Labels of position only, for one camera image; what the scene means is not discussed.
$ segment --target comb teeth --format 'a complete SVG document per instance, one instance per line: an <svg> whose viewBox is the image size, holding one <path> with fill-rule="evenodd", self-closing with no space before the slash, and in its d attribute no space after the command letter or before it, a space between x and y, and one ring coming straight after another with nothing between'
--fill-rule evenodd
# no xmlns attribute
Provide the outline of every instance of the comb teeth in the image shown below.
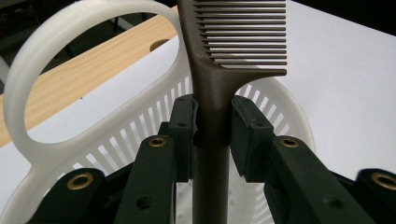
<svg viewBox="0 0 396 224"><path fill-rule="evenodd" d="M284 1L195 1L205 52L223 67L286 65Z"/></svg>

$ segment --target screw hole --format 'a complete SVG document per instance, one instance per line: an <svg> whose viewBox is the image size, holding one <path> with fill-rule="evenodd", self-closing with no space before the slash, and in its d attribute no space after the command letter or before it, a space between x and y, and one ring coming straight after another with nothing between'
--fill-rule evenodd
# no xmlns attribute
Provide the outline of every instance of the screw hole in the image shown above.
<svg viewBox="0 0 396 224"><path fill-rule="evenodd" d="M330 208L342 209L344 207L343 202L341 202L339 199L335 198L332 195L325 195L323 197L323 202L329 205Z"/></svg>
<svg viewBox="0 0 396 224"><path fill-rule="evenodd" d="M166 140L164 138L153 138L151 139L148 144L151 147L163 147L166 144Z"/></svg>
<svg viewBox="0 0 396 224"><path fill-rule="evenodd" d="M393 176L381 173L374 173L372 174L372 179L377 185L385 189L396 190L396 178L394 178Z"/></svg>
<svg viewBox="0 0 396 224"><path fill-rule="evenodd" d="M72 190L85 189L93 181L93 175L90 173L84 173L73 176L68 182L67 187Z"/></svg>
<svg viewBox="0 0 396 224"><path fill-rule="evenodd" d="M290 138L284 138L280 141L280 143L285 147L298 147L299 143Z"/></svg>
<svg viewBox="0 0 396 224"><path fill-rule="evenodd" d="M140 210L149 209L154 203L154 199L151 196L141 197L136 201L136 207Z"/></svg>
<svg viewBox="0 0 396 224"><path fill-rule="evenodd" d="M253 127L261 128L264 125L262 123L253 123Z"/></svg>

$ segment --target wooden surface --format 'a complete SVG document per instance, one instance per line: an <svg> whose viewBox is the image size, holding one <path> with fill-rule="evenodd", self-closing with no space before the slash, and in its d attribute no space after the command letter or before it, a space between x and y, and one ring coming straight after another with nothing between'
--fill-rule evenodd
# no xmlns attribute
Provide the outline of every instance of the wooden surface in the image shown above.
<svg viewBox="0 0 396 224"><path fill-rule="evenodd" d="M172 24L156 16L41 75L25 112L27 130L94 90L149 54L150 46L176 35ZM10 142L0 96L0 147Z"/></svg>

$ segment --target comb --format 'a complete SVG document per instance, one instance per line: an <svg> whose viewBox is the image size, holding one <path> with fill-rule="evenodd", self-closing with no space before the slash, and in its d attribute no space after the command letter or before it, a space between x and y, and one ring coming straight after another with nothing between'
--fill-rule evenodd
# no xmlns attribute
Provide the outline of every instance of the comb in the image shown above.
<svg viewBox="0 0 396 224"><path fill-rule="evenodd" d="M284 1L177 1L198 102L193 223L227 223L231 100L250 81L285 76Z"/></svg>

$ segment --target white plastic basket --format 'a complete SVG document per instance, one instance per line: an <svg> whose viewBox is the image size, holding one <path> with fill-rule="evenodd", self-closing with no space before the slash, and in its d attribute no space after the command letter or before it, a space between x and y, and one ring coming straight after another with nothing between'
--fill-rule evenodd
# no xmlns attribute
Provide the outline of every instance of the white plastic basket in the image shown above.
<svg viewBox="0 0 396 224"><path fill-rule="evenodd" d="M45 144L25 130L24 111L35 79L50 59L76 36L102 21L136 12L163 15L177 30L179 49L170 69L125 105L70 140ZM140 141L168 120L173 101L191 90L190 72L177 14L150 0L84 0L60 11L29 38L11 66L5 91L5 121L18 151L32 164L3 211L1 223L24 223L58 178L80 167L111 174L134 161ZM276 134L301 138L314 149L302 109L274 78L247 84L237 94L253 100ZM247 184L230 164L229 223L272 223L263 184ZM177 184L177 223L191 223L191 183Z"/></svg>

